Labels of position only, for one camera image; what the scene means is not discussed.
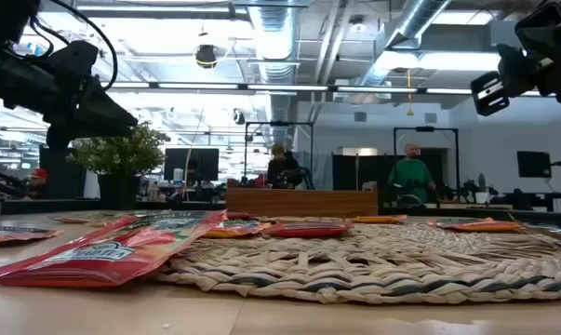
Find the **orange peach tea packet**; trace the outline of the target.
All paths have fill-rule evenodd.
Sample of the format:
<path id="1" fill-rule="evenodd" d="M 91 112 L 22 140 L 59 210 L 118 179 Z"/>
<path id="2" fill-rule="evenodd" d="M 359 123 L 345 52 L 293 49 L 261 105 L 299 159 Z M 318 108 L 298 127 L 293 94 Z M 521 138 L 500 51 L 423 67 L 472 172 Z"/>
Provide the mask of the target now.
<path id="1" fill-rule="evenodd" d="M 0 226 L 0 244 L 7 242 L 32 241 L 61 235 L 60 230 L 47 230 L 31 227 Z"/>
<path id="2" fill-rule="evenodd" d="M 224 220 L 212 227 L 206 234 L 206 238 L 235 238 L 245 235 L 256 235 L 272 224 L 254 220 Z"/>
<path id="3" fill-rule="evenodd" d="M 350 219 L 350 222 L 371 224 L 398 224 L 406 219 L 407 215 L 357 216 L 353 219 Z"/>
<path id="4" fill-rule="evenodd" d="M 523 227 L 521 223 L 515 221 L 496 221 L 491 218 L 442 218 L 429 220 L 428 224 L 461 232 L 510 232 Z"/>

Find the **black upright panel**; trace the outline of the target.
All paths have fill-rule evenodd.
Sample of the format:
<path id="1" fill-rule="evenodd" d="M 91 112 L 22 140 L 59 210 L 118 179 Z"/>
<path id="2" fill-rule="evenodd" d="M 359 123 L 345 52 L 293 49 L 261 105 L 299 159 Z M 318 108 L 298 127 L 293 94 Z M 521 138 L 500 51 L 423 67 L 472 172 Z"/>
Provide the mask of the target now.
<path id="1" fill-rule="evenodd" d="M 39 167 L 47 172 L 48 198 L 75 199 L 84 195 L 87 171 L 75 161 L 76 157 L 74 148 L 40 149 Z"/>

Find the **black metal frame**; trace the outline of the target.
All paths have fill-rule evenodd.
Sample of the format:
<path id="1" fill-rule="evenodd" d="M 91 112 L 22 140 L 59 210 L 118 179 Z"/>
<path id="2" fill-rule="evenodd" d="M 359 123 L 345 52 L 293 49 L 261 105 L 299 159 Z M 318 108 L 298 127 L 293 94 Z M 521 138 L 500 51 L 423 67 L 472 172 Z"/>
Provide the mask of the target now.
<path id="1" fill-rule="evenodd" d="M 309 167 L 303 167 L 302 170 L 305 171 L 305 184 L 308 190 L 314 190 L 312 169 L 314 168 L 314 123 L 313 122 L 289 122 L 289 121 L 246 121 L 244 130 L 244 161 L 243 161 L 243 175 L 245 178 L 247 176 L 247 145 L 251 142 L 251 133 L 249 132 L 249 127 L 251 125 L 269 126 L 269 127 L 295 127 L 295 126 L 306 126 L 310 129 L 309 139 L 310 139 L 310 163 Z"/>
<path id="2" fill-rule="evenodd" d="M 397 143 L 399 139 L 397 138 L 397 132 L 399 130 L 410 130 L 415 132 L 444 132 L 451 131 L 454 134 L 455 142 L 455 171 L 456 171 L 456 191 L 455 195 L 460 199 L 461 196 L 461 173 L 460 173 L 460 135 L 459 129 L 455 127 L 431 127 L 431 126 L 417 126 L 417 127 L 394 127 L 393 128 L 393 160 L 394 164 L 397 161 Z"/>

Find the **wooden tea caddy box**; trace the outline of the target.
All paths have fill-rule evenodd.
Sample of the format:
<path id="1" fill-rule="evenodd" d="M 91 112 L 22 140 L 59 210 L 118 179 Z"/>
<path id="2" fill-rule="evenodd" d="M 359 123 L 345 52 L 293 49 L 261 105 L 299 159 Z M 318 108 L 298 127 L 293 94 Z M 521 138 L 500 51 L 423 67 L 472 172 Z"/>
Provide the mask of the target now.
<path id="1" fill-rule="evenodd" d="M 226 208 L 259 216 L 351 218 L 375 216 L 378 195 L 371 191 L 324 191 L 231 187 Z"/>

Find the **round woven straw placemat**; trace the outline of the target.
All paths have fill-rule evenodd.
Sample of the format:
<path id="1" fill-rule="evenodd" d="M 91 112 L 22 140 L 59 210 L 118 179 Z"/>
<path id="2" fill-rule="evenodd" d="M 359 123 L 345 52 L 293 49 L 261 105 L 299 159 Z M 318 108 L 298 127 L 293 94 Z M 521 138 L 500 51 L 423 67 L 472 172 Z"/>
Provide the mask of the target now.
<path id="1" fill-rule="evenodd" d="M 336 238 L 200 238 L 155 279 L 245 297 L 367 304 L 561 300 L 561 241 L 418 221 Z"/>

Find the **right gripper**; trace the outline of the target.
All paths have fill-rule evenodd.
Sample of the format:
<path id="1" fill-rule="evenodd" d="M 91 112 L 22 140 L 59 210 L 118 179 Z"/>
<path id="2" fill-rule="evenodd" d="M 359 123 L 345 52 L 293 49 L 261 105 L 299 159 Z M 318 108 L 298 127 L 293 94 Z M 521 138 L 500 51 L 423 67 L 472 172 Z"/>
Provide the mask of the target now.
<path id="1" fill-rule="evenodd" d="M 536 88 L 540 96 L 549 96 L 544 87 L 550 59 L 540 53 L 497 44 L 501 57 L 498 71 L 485 73 L 471 82 L 474 107 L 479 115 L 490 116 L 509 106 L 508 97 L 520 97 Z"/>

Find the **black ceiling dome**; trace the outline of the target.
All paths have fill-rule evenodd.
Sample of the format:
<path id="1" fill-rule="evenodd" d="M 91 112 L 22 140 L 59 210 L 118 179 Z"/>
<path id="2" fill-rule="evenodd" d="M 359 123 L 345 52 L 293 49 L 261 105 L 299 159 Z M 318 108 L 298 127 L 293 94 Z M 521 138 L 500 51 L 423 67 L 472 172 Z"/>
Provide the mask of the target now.
<path id="1" fill-rule="evenodd" d="M 195 62 L 204 69 L 212 69 L 216 66 L 217 57 L 213 45 L 200 45 L 195 53 Z"/>

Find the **black desk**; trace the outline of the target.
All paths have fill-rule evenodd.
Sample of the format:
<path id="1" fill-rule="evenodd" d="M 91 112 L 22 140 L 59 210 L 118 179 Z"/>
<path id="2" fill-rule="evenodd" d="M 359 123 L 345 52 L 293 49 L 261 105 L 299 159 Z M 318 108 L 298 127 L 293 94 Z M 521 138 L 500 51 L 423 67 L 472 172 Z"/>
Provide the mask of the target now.
<path id="1" fill-rule="evenodd" d="M 524 193 L 516 189 L 512 193 L 504 193 L 503 197 L 506 203 L 511 204 L 514 209 L 532 210 L 533 208 L 545 208 L 547 212 L 554 212 L 554 202 L 561 199 L 561 193 Z"/>

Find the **green plant in black pot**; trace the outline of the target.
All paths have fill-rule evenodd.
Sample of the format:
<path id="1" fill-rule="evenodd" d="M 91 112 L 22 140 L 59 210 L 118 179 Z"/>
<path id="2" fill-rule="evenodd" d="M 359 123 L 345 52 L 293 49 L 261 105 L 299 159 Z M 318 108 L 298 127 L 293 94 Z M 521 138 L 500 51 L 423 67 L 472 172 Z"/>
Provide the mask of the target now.
<path id="1" fill-rule="evenodd" d="M 68 159 L 98 176 L 104 208 L 129 210 L 136 206 L 140 179 L 163 164 L 160 146 L 166 140 L 166 134 L 145 121 L 133 127 L 128 137 L 75 140 Z"/>

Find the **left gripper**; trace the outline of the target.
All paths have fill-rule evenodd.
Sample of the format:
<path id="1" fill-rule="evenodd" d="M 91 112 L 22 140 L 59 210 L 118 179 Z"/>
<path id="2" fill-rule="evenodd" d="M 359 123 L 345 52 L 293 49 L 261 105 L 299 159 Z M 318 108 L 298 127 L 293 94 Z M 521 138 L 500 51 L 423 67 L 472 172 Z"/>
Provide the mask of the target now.
<path id="1" fill-rule="evenodd" d="M 51 125 L 47 130 L 50 149 L 66 149 L 77 136 L 129 136 L 138 124 L 90 70 L 52 69 L 50 73 L 57 89 L 43 112 L 43 121 Z"/>

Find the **black table edge rail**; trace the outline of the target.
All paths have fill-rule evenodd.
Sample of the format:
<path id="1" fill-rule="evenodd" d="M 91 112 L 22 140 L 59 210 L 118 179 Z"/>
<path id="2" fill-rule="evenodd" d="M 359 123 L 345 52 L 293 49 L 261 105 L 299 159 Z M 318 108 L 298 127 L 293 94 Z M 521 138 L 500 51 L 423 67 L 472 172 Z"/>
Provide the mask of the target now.
<path id="1" fill-rule="evenodd" d="M 223 204 L 187 202 L 178 205 L 159 202 L 138 202 L 136 210 L 222 210 Z M 43 214 L 70 211 L 102 210 L 99 200 L 2 200 L 0 214 Z M 508 220 L 515 218 L 521 222 L 551 224 L 561 227 L 561 213 L 501 210 L 492 208 L 379 208 L 373 215 L 408 215 L 415 217 L 465 217 Z"/>

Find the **person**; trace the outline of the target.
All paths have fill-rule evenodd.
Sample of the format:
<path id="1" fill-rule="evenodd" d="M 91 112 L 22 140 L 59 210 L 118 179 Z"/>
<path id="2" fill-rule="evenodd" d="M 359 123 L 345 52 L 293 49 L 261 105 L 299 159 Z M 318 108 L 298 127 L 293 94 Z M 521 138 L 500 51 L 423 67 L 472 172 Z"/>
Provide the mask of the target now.
<path id="1" fill-rule="evenodd" d="M 302 183 L 301 167 L 293 153 L 281 143 L 271 148 L 272 160 L 267 168 L 267 183 L 274 189 L 295 189 Z"/>
<path id="2" fill-rule="evenodd" d="M 48 174 L 40 167 L 37 167 L 29 177 L 28 192 L 26 199 L 46 199 L 48 197 Z"/>
<path id="3" fill-rule="evenodd" d="M 414 195 L 425 203 L 429 198 L 428 191 L 434 191 L 436 185 L 429 168 L 420 160 L 420 155 L 419 145 L 407 144 L 405 157 L 392 168 L 388 183 L 400 185 L 404 194 Z"/>

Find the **black wall monitor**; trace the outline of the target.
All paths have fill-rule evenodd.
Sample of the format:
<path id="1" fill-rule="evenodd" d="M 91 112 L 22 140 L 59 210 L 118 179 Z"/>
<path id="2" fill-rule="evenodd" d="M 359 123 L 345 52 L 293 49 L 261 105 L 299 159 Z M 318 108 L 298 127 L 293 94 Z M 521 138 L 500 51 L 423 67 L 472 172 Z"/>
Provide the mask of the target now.
<path id="1" fill-rule="evenodd" d="M 546 152 L 518 151 L 516 160 L 520 178 L 550 179 L 552 177 L 551 158 Z"/>

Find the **small cactus white pot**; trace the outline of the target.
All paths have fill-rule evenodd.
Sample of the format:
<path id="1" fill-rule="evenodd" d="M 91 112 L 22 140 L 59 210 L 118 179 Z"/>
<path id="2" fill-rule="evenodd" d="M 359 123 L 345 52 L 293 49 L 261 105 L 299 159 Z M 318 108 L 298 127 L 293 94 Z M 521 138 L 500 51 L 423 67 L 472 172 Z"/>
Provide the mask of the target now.
<path id="1" fill-rule="evenodd" d="M 486 177 L 483 173 L 480 173 L 478 175 L 474 198 L 475 198 L 475 202 L 480 204 L 485 204 L 488 201 L 489 192 L 486 183 Z"/>

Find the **black desk monitor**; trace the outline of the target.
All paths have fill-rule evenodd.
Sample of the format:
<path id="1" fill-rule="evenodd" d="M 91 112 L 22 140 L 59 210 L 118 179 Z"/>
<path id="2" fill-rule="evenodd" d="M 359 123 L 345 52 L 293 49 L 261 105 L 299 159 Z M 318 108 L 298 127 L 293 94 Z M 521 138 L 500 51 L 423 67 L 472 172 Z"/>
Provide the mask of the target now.
<path id="1" fill-rule="evenodd" d="M 174 170 L 182 168 L 189 181 L 217 181 L 219 179 L 218 149 L 168 148 L 165 150 L 164 179 L 174 180 Z"/>

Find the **linear ceiling light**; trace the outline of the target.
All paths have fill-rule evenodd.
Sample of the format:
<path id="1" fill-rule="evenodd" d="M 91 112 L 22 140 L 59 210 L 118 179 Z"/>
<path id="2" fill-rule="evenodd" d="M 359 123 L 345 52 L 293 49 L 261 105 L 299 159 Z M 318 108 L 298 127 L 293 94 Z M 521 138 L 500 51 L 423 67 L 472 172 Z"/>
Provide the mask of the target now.
<path id="1" fill-rule="evenodd" d="M 111 89 L 179 89 L 179 90 L 241 90 L 241 91 L 281 91 L 281 92 L 340 92 L 340 93 L 390 93 L 429 95 L 471 95 L 468 88 L 441 87 L 360 87 L 360 86 L 320 86 L 320 85 L 266 85 L 266 84 L 215 84 L 215 83 L 157 83 L 123 82 L 115 83 Z"/>

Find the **silver ventilation duct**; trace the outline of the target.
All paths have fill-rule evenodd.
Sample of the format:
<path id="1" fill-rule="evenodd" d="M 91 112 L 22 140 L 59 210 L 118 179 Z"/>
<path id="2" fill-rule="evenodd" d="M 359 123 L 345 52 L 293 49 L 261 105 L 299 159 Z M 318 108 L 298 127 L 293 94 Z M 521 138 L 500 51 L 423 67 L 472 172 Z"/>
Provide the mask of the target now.
<path id="1" fill-rule="evenodd" d="M 296 82 L 294 60 L 296 10 L 290 7 L 251 7 L 260 80 L 267 85 L 291 85 Z"/>
<path id="2" fill-rule="evenodd" d="M 375 60 L 356 84 L 377 87 L 389 72 L 398 68 L 398 49 L 419 49 L 423 33 L 446 9 L 452 0 L 407 0 L 401 15 L 394 21 L 383 23 L 374 41 Z"/>

